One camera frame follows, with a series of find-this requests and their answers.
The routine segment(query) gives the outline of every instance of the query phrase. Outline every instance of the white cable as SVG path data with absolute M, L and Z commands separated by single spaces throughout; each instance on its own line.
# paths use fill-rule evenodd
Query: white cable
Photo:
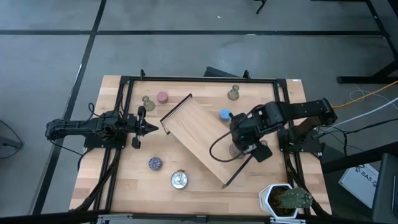
M 380 106 L 380 107 L 378 107 L 378 108 L 376 108 L 376 109 L 374 109 L 374 110 L 372 110 L 372 111 L 369 111 L 369 112 L 367 112 L 367 113 L 365 113 L 365 114 L 361 114 L 361 115 L 359 115 L 359 116 L 356 116 L 356 117 L 354 117 L 354 118 L 348 119 L 348 120 L 346 120 L 346 121 L 340 122 L 340 123 L 338 123 L 338 124 L 336 124 L 336 125 L 334 125 L 334 126 L 328 128 L 328 129 L 324 130 L 323 132 L 326 132 L 326 131 L 328 131 L 328 130 L 334 128 L 334 127 L 340 126 L 340 125 L 342 125 L 342 124 L 344 124 L 344 123 L 353 121 L 353 120 L 355 120 L 355 119 L 358 119 L 358 118 L 361 118 L 361 117 L 366 116 L 366 115 L 368 115 L 368 114 L 371 114 L 371 113 L 373 113 L 373 112 L 376 112 L 376 111 L 378 111 L 379 109 L 383 109 L 384 107 L 386 107 L 386 106 L 392 104 L 393 102 L 395 102 L 395 101 L 397 101 L 397 100 L 398 100 L 398 97 L 395 98 L 395 99 L 393 99 L 392 101 L 386 103 L 385 105 L 382 105 L 382 106 Z
M 354 91 L 352 91 L 352 92 L 349 94 L 349 98 L 350 98 L 351 100 L 354 100 L 353 97 L 352 97 L 353 93 L 356 93 L 356 92 L 358 92 L 358 91 L 360 91 L 360 92 L 362 93 L 363 96 L 365 95 L 365 93 L 368 93 L 368 94 L 371 93 L 371 92 L 369 92 L 369 91 L 365 91 L 365 90 L 360 89 L 360 87 L 358 87 L 357 85 L 355 85 L 355 87 L 356 87 L 358 90 L 354 90 Z M 384 96 L 382 96 L 382 95 L 378 95 L 378 94 L 375 94 L 375 93 L 374 93 L 373 95 L 378 96 L 378 97 L 381 97 L 381 98 L 387 100 L 388 102 L 390 102 L 389 99 L 387 99 L 386 97 L 384 97 Z M 357 101 L 356 103 L 362 102 L 363 100 L 364 100 L 364 98 L 361 99 L 361 100 L 359 100 L 359 101 Z M 395 108 L 398 110 L 398 107 L 397 107 L 395 104 L 392 104 L 392 106 L 395 107 Z

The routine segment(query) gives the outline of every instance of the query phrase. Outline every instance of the cactus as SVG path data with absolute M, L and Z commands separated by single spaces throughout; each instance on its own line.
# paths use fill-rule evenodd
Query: cactus
M 312 204 L 312 195 L 301 187 L 288 189 L 275 199 L 279 202 L 278 208 L 309 208 Z

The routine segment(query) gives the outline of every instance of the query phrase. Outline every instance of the potted plant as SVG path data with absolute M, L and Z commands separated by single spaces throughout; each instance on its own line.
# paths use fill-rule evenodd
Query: potted plant
M 312 195 L 290 184 L 271 184 L 260 192 L 261 209 L 275 218 L 295 218 L 299 208 L 309 208 Z

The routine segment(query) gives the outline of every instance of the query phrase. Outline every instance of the white plant pot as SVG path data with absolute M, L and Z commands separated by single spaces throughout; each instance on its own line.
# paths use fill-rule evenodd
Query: white plant pot
M 268 198 L 269 198 L 269 196 L 271 194 L 271 190 L 274 187 L 280 187 L 280 186 L 286 186 L 289 189 L 292 189 L 292 186 L 290 186 L 290 184 L 271 184 L 271 185 L 268 185 L 268 187 L 266 187 L 264 190 L 262 190 L 260 192 L 260 194 L 259 194 L 260 195 L 260 207 L 265 212 L 271 214 L 273 217 L 278 218 L 278 219 L 279 218 L 295 218 L 297 216 L 297 213 L 299 212 L 298 208 L 296 208 L 296 210 L 294 211 L 293 215 L 288 216 L 288 217 L 287 216 L 280 217 L 280 216 L 276 215 L 276 213 L 274 212 L 274 210 L 272 209 L 272 207 L 268 203 Z

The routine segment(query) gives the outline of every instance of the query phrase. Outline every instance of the pink bottle cap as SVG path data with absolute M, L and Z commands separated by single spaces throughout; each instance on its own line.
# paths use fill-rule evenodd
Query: pink bottle cap
M 158 94 L 157 94 L 157 101 L 159 102 L 159 103 L 167 103 L 167 100 L 169 99 L 169 96 L 167 95 L 167 93 L 166 92 L 159 92 Z

